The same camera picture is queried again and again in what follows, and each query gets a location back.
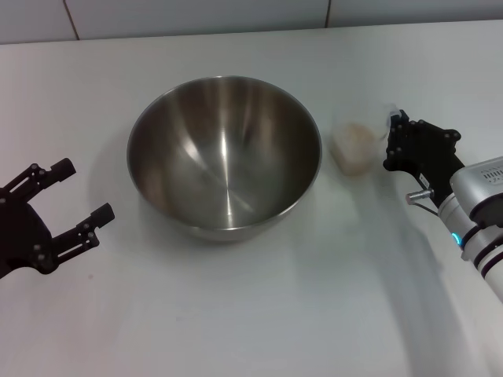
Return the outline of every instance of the robot end effector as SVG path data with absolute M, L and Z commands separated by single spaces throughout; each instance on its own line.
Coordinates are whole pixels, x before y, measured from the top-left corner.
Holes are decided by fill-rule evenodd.
M 33 163 L 0 188 L 0 279 L 20 267 L 51 273 L 61 263 L 99 245 L 94 230 L 115 218 L 110 204 L 101 206 L 75 228 L 54 238 L 28 204 L 43 189 L 73 174 L 75 168 L 69 159 L 62 159 L 50 170 Z

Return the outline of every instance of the blue led light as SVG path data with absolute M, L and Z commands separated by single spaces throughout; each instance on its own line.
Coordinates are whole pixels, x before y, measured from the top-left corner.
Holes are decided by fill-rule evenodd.
M 452 233 L 453 234 L 453 238 L 456 240 L 456 243 L 458 246 L 461 246 L 461 242 L 463 241 L 461 239 L 461 237 L 459 237 L 456 233 Z

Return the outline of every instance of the transparent cup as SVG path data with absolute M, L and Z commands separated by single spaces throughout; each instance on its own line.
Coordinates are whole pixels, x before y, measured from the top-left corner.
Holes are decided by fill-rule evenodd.
M 334 113 L 330 152 L 343 174 L 364 174 L 378 160 L 380 144 L 394 114 L 399 114 L 399 110 L 393 104 L 358 102 Z

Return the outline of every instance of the tile grout line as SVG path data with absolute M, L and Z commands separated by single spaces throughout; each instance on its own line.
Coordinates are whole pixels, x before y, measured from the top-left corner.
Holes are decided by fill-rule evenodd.
M 330 8 L 332 8 L 332 0 L 329 0 L 329 7 L 327 8 L 327 16 L 325 18 L 325 29 L 329 27 L 330 23 Z
M 70 9 L 68 8 L 68 4 L 66 3 L 66 0 L 63 0 L 63 5 L 64 5 L 64 8 L 66 9 L 66 14 L 68 14 L 68 19 L 70 20 L 70 24 L 72 24 L 73 33 L 75 34 L 75 37 L 79 41 L 80 40 L 79 33 L 77 33 L 77 29 L 75 28 L 75 24 L 73 23 L 73 18 L 72 18 L 72 15 L 70 14 Z

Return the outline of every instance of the white tiled wall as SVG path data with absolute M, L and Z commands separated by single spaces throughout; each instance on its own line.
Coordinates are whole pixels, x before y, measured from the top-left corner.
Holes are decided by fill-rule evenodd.
M 62 0 L 0 0 L 0 44 L 71 39 Z
M 503 0 L 332 0 L 330 27 L 503 18 Z
M 324 27 L 329 0 L 67 0 L 80 38 Z
M 325 26 L 329 0 L 0 0 L 0 44 Z M 503 0 L 332 0 L 329 26 L 503 19 Z

